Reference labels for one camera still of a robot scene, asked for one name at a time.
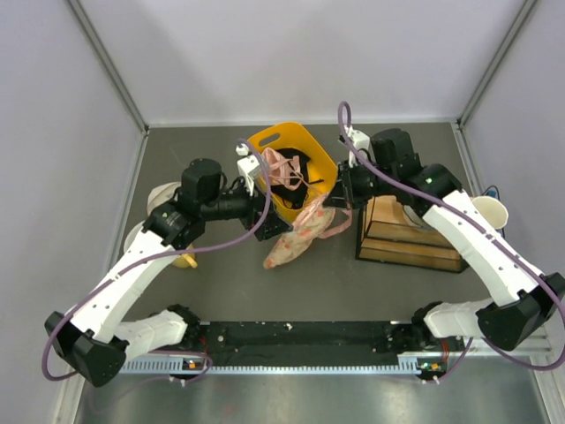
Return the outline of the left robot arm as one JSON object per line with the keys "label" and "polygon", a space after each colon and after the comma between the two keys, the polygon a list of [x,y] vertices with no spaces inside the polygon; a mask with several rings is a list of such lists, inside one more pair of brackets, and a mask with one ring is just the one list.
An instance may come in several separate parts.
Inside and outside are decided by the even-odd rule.
{"label": "left robot arm", "polygon": [[184,170],[171,197],[158,204],[113,269],[66,314],[45,321],[48,350],[95,387],[111,381],[123,365],[166,346],[191,350],[200,340],[200,321],[188,308],[173,305],[136,322],[125,315],[153,280],[188,252],[209,222],[238,220],[248,236],[269,239],[290,228],[275,211],[267,181],[268,166],[258,156],[237,162],[232,183],[221,165],[196,159]]}

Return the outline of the floral mesh laundry bag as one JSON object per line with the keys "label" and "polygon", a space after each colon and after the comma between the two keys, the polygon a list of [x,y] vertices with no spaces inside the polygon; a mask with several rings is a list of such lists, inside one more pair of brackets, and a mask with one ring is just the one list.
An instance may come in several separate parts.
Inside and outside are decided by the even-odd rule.
{"label": "floral mesh laundry bag", "polygon": [[311,201],[298,214],[290,232],[284,233],[275,243],[267,258],[264,269],[273,269],[296,260],[315,239],[330,239],[352,224],[352,209],[324,206],[328,196],[321,195]]}

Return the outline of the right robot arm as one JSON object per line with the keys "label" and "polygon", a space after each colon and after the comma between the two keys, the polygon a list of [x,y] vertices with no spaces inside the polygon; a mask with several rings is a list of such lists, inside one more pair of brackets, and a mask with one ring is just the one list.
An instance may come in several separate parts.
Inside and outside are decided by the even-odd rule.
{"label": "right robot arm", "polygon": [[455,248],[489,292],[481,301],[420,309],[421,322],[411,329],[418,347],[433,349],[445,337],[481,337],[511,352],[560,308],[563,276],[542,272],[513,249],[445,166],[420,162],[406,131],[368,136],[347,125],[339,139],[350,153],[338,165],[326,205],[362,208],[371,198],[394,196]]}

